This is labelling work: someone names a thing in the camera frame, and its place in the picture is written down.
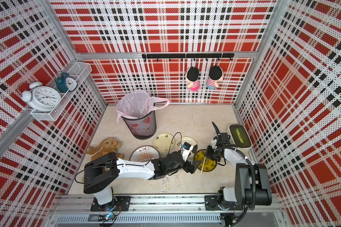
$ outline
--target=alarm clock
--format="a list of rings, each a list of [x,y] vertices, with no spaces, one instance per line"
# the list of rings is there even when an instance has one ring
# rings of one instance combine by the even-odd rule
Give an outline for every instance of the alarm clock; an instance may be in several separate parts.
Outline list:
[[[56,85],[60,92],[66,93],[68,90],[73,92],[78,84],[68,73],[62,73],[60,77],[56,78]]]
[[[18,87],[17,90],[21,94],[21,100],[35,110],[51,111],[61,100],[60,94],[55,89],[43,86],[41,82],[31,83],[29,89],[20,92]]]

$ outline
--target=plaid wall panel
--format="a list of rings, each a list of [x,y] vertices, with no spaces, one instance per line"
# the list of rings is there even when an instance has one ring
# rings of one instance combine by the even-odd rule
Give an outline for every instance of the plaid wall panel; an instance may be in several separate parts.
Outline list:
[[[290,1],[239,106],[294,226],[341,226],[341,1]]]
[[[47,84],[71,60],[38,1],[0,1],[0,135],[27,106],[17,86]]]
[[[90,59],[91,75],[108,103],[117,103],[126,95],[143,89],[151,96],[168,98],[172,102],[233,103],[242,85],[251,58],[222,59]],[[196,92],[187,88],[184,72],[190,66],[200,70],[201,87]],[[219,65],[224,71],[220,87],[206,87],[212,66]]]
[[[104,107],[86,81],[55,122],[33,120],[0,158],[0,226],[41,226],[70,181]]]
[[[75,49],[255,51],[276,0],[50,0]]]

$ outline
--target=wire shelf basket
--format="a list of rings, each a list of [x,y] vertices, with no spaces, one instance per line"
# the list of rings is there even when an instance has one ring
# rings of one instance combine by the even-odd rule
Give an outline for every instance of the wire shelf basket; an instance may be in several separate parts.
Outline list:
[[[90,75],[91,71],[92,69],[89,63],[70,63],[66,72],[69,74],[69,76],[76,80],[77,88],[72,92],[68,90],[66,93],[61,93],[55,84],[52,86],[52,88],[54,88],[61,95],[61,100],[58,102],[58,104],[49,112],[32,110],[31,114],[37,120],[56,121],[68,105],[69,101],[73,98],[73,95],[76,93],[77,89],[81,86],[87,76]]]

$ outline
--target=plush doll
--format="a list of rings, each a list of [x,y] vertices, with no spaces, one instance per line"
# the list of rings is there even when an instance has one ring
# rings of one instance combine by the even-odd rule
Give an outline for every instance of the plush doll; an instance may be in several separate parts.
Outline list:
[[[97,148],[90,146],[87,149],[87,154],[91,155],[91,161],[93,161],[96,158],[99,158],[107,153],[111,153],[111,152],[116,153],[116,150],[120,146],[121,146],[121,142],[118,142],[116,139],[109,137],[109,138],[104,139]],[[124,154],[119,154],[119,153],[116,153],[116,157],[121,158],[121,159],[125,158]]]
[[[184,75],[186,81],[189,83],[187,88],[195,92],[200,88],[200,82],[198,82],[199,70],[196,67],[189,67]]]
[[[218,82],[224,79],[224,72],[218,65],[212,66],[208,74],[207,87],[209,89],[216,89],[219,87]]]

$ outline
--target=trash can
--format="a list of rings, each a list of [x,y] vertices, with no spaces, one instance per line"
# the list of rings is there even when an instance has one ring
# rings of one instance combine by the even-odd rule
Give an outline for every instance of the trash can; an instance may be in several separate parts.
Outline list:
[[[137,139],[149,139],[157,131],[155,111],[137,119],[122,117],[133,136]]]
[[[156,102],[166,102],[162,107],[155,107]],[[116,106],[117,120],[122,118],[133,136],[137,139],[148,139],[155,134],[157,124],[155,110],[168,106],[167,98],[151,97],[146,91],[136,90],[125,95]]]

